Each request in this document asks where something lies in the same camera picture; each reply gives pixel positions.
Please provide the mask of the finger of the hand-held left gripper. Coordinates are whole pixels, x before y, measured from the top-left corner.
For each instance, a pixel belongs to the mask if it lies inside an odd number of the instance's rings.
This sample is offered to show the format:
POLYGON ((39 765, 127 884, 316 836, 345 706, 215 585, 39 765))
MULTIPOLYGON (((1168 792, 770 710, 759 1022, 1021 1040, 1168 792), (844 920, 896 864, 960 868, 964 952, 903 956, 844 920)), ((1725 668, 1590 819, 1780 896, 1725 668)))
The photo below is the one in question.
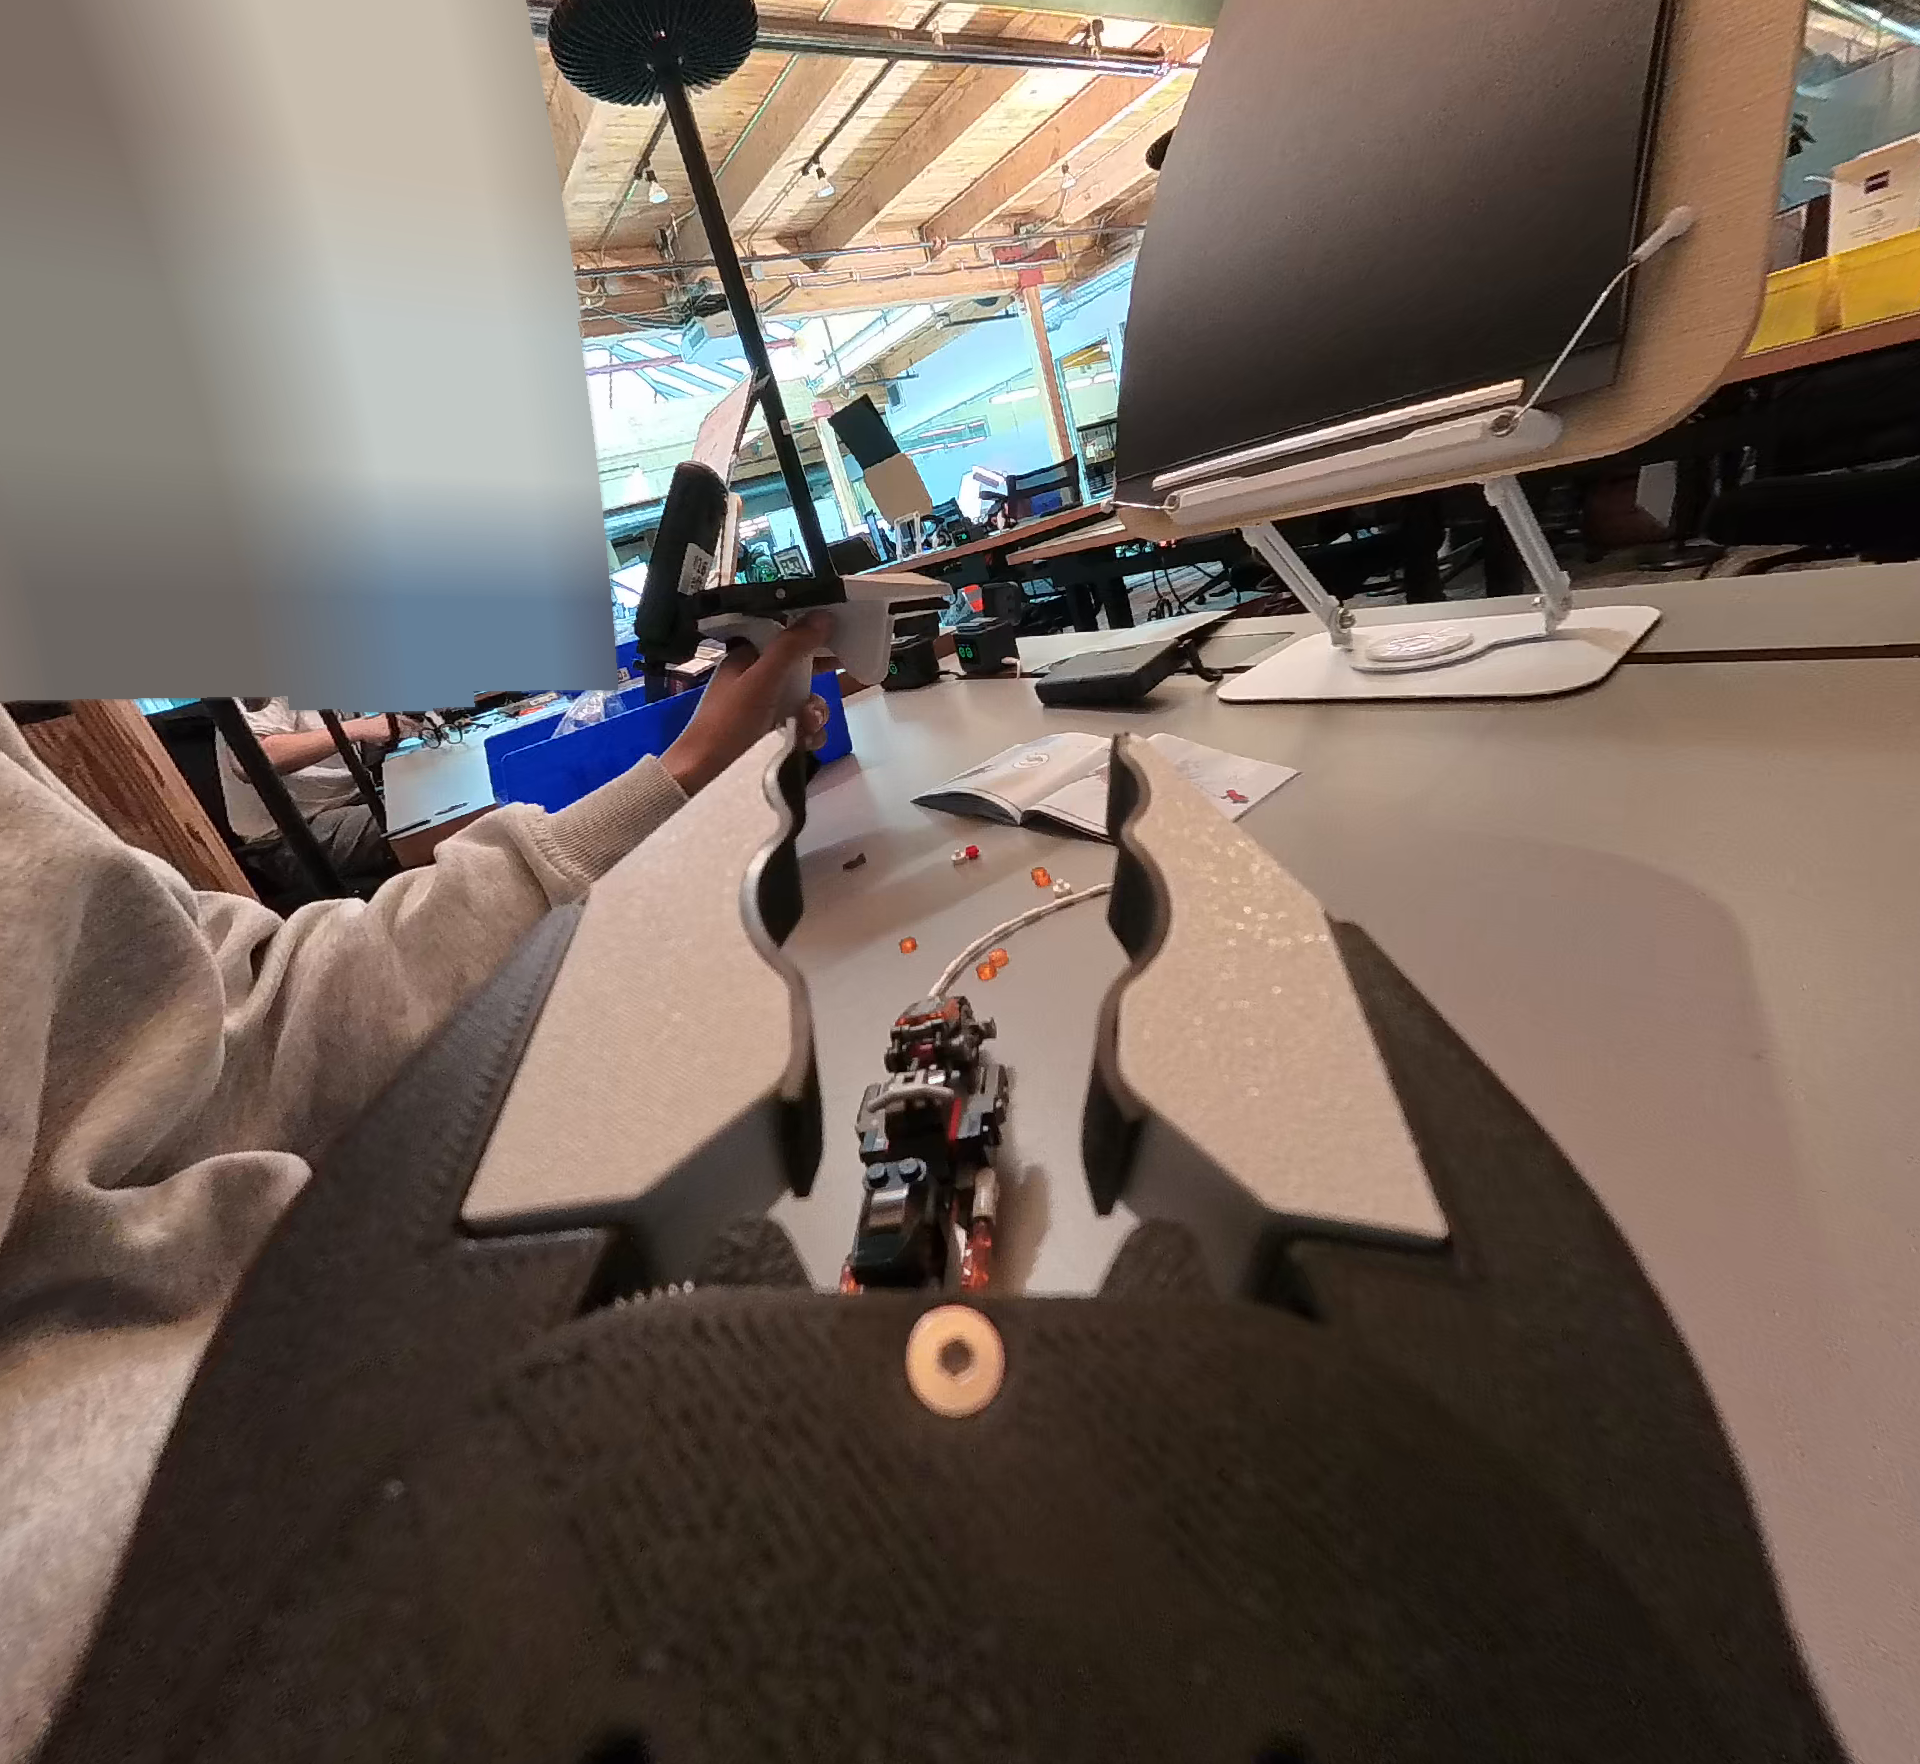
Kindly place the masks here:
POLYGON ((862 684, 882 684, 892 662, 900 614, 941 614, 949 585, 923 573, 857 573, 844 580, 844 601, 830 605, 830 632, 819 659, 832 659, 862 684))

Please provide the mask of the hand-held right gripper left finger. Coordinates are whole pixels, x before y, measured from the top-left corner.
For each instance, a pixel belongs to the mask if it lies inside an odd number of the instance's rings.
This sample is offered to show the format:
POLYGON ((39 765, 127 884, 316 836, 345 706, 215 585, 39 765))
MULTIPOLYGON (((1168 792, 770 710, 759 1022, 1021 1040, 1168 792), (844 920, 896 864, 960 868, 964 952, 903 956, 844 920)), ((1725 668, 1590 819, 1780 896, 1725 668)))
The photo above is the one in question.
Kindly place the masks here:
POLYGON ((810 1192, 801 825, 785 725, 590 889, 470 1182, 471 1236, 601 1229, 615 1274, 697 1278, 730 1224, 810 1192))

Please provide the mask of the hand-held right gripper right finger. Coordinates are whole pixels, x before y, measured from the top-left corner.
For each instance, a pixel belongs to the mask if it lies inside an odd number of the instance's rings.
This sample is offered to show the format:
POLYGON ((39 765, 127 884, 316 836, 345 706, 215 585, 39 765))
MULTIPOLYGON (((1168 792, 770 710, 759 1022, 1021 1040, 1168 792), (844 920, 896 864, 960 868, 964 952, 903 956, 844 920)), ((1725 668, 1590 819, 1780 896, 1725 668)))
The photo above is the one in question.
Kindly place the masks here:
POLYGON ((1110 925, 1085 1168, 1100 1213, 1175 1224, 1226 1296, 1305 1296, 1299 1244, 1450 1249, 1377 1034, 1319 900, 1119 734, 1110 925))

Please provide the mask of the black toy brick motorcycle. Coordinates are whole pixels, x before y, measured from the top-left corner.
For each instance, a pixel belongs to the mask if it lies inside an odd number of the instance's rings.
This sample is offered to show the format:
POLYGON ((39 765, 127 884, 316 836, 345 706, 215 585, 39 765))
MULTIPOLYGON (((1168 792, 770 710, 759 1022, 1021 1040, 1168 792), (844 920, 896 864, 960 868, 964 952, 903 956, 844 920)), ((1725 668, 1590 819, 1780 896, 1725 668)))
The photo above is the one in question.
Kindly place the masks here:
POLYGON ((857 1114, 859 1218, 841 1292, 982 1294, 996 1269, 996 1157, 1011 1105, 996 1022, 949 991, 907 1008, 886 1040, 885 1078, 857 1114))

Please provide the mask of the person's left forearm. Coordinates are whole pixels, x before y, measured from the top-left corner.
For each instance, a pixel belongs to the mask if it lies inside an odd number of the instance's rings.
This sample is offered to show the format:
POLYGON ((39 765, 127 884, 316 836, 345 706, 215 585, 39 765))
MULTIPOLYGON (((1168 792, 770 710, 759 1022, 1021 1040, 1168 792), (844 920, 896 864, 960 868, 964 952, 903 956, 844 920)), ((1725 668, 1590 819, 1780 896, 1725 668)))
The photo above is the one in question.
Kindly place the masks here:
POLYGON ((274 952, 296 1012, 350 1046, 420 1041, 518 940, 550 912, 582 902, 702 785, 679 750, 641 758, 561 812, 494 810, 368 900, 299 912, 274 952))

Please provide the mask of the person's left hand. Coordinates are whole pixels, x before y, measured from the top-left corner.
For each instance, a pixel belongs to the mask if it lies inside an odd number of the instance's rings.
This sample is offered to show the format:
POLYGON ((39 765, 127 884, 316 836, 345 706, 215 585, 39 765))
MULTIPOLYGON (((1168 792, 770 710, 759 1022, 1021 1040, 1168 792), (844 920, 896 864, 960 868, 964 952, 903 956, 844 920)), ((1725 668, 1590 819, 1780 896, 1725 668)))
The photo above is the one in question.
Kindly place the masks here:
POLYGON ((686 732, 659 756, 663 774, 688 794, 717 781, 754 743, 796 725, 806 754, 830 736, 830 704, 810 691, 816 659, 830 645, 830 614, 783 626, 765 645, 727 641, 686 732))

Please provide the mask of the building instruction booklet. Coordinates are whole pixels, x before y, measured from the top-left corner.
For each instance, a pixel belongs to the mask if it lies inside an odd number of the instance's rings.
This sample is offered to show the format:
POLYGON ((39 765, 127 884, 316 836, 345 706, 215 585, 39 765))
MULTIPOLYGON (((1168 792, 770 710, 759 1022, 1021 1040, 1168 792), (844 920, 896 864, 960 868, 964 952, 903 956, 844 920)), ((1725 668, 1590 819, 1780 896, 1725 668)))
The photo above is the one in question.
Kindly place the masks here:
MULTIPOLYGON (((1175 734, 1151 734, 1159 754, 1213 806, 1238 819, 1294 781, 1294 767, 1197 746, 1175 734)), ((1004 754, 964 770, 911 797, 927 812, 988 819, 1007 829, 1046 832, 1051 836, 1110 836, 1110 767, 1112 740, 1062 732, 1011 746, 1004 754)))

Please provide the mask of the blue plastic bin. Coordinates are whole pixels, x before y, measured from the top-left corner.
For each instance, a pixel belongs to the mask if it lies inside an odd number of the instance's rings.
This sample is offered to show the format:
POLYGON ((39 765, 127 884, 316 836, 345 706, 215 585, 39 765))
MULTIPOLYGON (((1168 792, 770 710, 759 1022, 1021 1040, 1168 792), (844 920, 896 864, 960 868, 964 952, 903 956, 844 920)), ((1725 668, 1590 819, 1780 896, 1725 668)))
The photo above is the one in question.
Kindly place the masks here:
POLYGON ((494 734, 485 743, 494 801, 562 812, 637 761, 669 756, 698 706, 702 696, 686 692, 633 704, 582 728, 561 732, 562 718, 540 718, 494 734))

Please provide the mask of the black flat box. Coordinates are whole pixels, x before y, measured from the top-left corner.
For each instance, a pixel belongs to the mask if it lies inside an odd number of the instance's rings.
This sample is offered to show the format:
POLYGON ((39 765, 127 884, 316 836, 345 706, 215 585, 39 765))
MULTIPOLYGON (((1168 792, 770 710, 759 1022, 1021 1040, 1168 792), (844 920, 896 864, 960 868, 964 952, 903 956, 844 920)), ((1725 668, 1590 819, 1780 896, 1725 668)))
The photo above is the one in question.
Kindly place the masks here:
POLYGON ((1079 652, 1051 666, 1035 691, 1046 710, 1137 710, 1188 666, 1188 637, 1079 652))

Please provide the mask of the dark flat pad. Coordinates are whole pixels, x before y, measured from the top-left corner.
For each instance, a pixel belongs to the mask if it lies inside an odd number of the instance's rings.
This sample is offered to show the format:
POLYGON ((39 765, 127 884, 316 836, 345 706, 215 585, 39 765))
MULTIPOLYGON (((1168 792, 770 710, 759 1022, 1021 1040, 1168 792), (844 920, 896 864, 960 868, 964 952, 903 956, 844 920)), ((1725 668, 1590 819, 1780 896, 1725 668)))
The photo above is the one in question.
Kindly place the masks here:
POLYGON ((1172 674, 1218 682, 1220 677, 1241 674, 1263 656, 1287 648, 1305 632, 1305 619, 1298 614, 1254 614, 1254 619, 1211 619, 1188 624, 1172 641, 1172 674))

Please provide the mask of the black disc-head pole lamp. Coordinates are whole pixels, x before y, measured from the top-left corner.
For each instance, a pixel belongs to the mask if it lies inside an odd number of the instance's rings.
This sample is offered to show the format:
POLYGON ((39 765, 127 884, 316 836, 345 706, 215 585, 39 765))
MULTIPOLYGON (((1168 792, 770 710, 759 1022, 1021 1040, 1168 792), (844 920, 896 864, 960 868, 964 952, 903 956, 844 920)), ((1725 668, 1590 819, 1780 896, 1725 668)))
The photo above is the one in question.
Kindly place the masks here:
POLYGON ((590 99, 665 108, 813 576, 824 585, 827 601, 844 601, 844 580, 830 556, 724 195, 690 106, 693 91, 715 90, 747 68, 756 33, 756 0, 561 0, 550 14, 547 45, 558 72, 590 99))

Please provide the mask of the black flat panel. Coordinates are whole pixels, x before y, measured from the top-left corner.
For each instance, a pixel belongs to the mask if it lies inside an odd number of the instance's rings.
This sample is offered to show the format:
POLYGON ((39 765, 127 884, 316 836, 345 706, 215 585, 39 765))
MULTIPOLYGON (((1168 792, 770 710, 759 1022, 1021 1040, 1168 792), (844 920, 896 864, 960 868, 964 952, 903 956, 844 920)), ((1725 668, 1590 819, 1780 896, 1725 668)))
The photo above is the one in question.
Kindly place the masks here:
POLYGON ((1118 497, 1536 389, 1655 220, 1668 0, 1226 0, 1140 243, 1118 497))

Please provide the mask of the tablet on white stand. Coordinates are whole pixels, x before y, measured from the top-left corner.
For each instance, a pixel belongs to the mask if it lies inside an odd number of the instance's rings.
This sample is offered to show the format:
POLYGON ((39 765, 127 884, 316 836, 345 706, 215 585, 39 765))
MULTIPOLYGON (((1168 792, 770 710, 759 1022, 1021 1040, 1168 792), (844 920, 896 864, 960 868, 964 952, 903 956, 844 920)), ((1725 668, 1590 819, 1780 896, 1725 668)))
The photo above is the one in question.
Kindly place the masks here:
POLYGON ((1474 389, 1159 480, 1118 511, 1130 538, 1245 538, 1308 608, 1308 632, 1233 677, 1227 704, 1496 700, 1586 692, 1664 612, 1581 610, 1525 500, 1529 475, 1633 455, 1693 412, 1748 349, 1810 0, 1668 0, 1646 156, 1655 220, 1536 389, 1474 389), (1477 488, 1532 580, 1514 612, 1353 614, 1287 527, 1339 506, 1477 488))

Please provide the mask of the yellow storage bin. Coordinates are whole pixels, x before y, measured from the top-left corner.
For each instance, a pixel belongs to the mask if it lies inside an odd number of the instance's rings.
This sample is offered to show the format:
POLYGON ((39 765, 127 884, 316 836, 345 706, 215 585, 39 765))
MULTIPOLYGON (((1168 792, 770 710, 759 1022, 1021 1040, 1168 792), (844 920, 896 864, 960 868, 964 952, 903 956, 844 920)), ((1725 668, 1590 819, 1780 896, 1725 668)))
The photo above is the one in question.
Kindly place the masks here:
POLYGON ((1813 343, 1846 354, 1881 329, 1917 335, 1917 232, 1772 271, 1747 361, 1783 361, 1813 343))

